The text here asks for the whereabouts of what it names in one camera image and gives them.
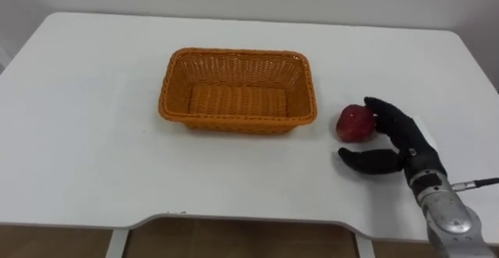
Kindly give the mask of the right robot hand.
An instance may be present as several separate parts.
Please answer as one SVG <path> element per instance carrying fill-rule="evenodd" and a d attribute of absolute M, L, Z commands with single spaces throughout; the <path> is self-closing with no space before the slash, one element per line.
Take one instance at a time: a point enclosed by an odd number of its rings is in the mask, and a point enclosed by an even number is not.
<path fill-rule="evenodd" d="M 411 117 L 393 104 L 376 97 L 365 97 L 364 102 L 376 115 L 375 130 L 388 136 L 398 150 L 354 152 L 342 147 L 338 155 L 346 166 L 365 175 L 387 175 L 402 171 L 407 180 L 425 170 L 448 174 L 438 153 Z"/>

